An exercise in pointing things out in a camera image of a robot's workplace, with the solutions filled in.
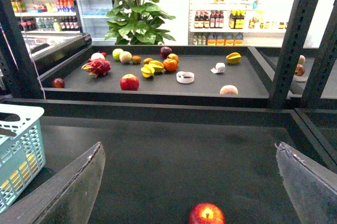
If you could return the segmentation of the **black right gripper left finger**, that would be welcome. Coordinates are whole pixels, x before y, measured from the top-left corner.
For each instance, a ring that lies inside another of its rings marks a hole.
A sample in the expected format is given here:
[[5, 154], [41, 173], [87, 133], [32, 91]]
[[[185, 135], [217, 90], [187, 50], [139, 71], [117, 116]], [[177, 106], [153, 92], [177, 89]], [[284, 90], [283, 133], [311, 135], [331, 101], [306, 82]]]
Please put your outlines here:
[[98, 142], [1, 213], [1, 223], [88, 223], [105, 167]]

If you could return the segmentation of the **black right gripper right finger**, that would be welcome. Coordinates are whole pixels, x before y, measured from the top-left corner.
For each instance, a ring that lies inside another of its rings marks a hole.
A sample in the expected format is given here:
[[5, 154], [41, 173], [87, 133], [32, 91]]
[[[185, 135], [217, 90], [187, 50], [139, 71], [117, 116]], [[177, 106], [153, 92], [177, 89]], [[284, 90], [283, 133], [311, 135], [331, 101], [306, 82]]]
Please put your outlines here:
[[276, 160], [283, 186], [302, 223], [336, 223], [336, 173], [280, 142]]

